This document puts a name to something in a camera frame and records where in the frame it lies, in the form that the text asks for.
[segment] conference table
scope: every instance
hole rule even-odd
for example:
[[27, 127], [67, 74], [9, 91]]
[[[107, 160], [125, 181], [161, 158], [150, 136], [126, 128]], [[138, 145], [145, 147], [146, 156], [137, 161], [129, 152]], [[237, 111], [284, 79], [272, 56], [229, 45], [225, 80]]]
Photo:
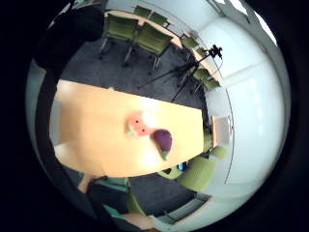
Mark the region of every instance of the conference table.
[[[203, 152], [201, 109], [158, 101], [111, 89], [59, 80], [59, 162], [80, 172], [110, 177], [155, 173]], [[150, 135], [128, 134], [127, 118], [145, 111], [156, 129], [166, 129], [173, 143], [167, 160]]]
[[151, 24], [158, 31], [173, 37], [173, 39], [171, 40], [172, 44], [174, 44], [178, 48], [183, 48], [181, 39], [179, 38], [178, 35], [174, 34], [170, 30], [168, 30], [167, 28], [165, 28], [165, 27], [163, 27], [163, 26], [161, 26], [159, 24], [156, 24], [155, 22], [153, 22], [153, 21], [151, 21], [151, 20], [149, 20], [149, 19], [147, 19], [145, 17], [139, 16], [139, 15], [136, 15], [136, 14], [132, 14], [132, 13], [128, 13], [128, 12], [117, 11], [117, 10], [112, 10], [112, 11], [105, 12], [104, 16], [108, 17], [108, 14], [112, 14], [112, 15], [115, 15], [115, 16], [121, 16], [121, 17], [138, 19], [138, 25], [139, 26], [143, 26], [145, 22], [148, 22], [149, 24]]

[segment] floor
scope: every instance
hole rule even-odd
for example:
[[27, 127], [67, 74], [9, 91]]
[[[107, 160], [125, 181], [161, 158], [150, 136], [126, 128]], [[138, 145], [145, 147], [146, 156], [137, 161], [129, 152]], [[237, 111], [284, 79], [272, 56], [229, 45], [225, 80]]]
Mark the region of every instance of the floor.
[[[68, 62], [61, 79], [104, 88], [113, 87], [115, 90], [126, 93], [166, 102], [171, 101], [179, 89], [177, 84], [180, 79], [178, 77], [169, 79], [170, 75], [167, 75], [144, 88], [138, 89], [137, 86], [184, 64], [185, 53], [183, 51], [170, 46], [162, 55], [158, 69], [149, 75], [154, 61], [154, 57], [150, 58], [149, 53], [140, 48], [134, 49], [128, 66], [123, 67], [127, 44], [117, 41], [107, 43], [100, 60], [98, 50], [101, 42], [102, 40], [85, 43]], [[195, 81], [188, 81], [175, 103], [202, 109], [203, 119], [208, 121], [203, 90], [190, 95], [194, 84]], [[80, 175], [73, 170], [67, 169], [67, 171], [74, 183], [78, 185]], [[160, 177], [156, 173], [130, 178], [130, 181], [132, 189], [139, 195], [140, 203], [150, 215], [160, 216], [164, 214], [164, 211], [169, 213], [193, 198], [193, 191]]]

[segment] person's arm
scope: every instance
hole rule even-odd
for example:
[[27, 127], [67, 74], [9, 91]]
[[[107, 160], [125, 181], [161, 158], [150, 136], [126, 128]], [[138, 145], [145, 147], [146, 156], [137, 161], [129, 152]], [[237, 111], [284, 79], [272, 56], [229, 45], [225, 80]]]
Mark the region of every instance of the person's arm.
[[78, 189], [84, 193], [86, 193], [89, 183], [95, 179], [97, 176], [94, 175], [88, 175], [88, 174], [84, 174], [83, 179], [81, 180], [81, 182], [78, 185]]
[[123, 217], [129, 223], [138, 226], [141, 230], [152, 229], [155, 226], [154, 220], [151, 217], [141, 214], [129, 213], [123, 214]]

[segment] purple object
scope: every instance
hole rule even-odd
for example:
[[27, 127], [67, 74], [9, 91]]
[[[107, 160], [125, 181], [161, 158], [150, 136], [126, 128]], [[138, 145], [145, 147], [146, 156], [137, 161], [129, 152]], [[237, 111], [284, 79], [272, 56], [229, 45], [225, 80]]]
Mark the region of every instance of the purple object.
[[154, 132], [154, 141], [157, 143], [159, 148], [161, 149], [161, 154], [163, 158], [166, 160], [167, 155], [171, 151], [172, 148], [172, 134], [170, 131], [165, 129], [156, 130]]

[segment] pink object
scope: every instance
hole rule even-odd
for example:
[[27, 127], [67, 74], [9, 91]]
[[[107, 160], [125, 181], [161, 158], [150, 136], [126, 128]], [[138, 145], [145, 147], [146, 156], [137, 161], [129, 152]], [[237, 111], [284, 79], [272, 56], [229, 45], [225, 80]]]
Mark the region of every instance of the pink object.
[[129, 134], [144, 136], [153, 133], [155, 129], [147, 125], [144, 111], [135, 111], [128, 117], [127, 130]]

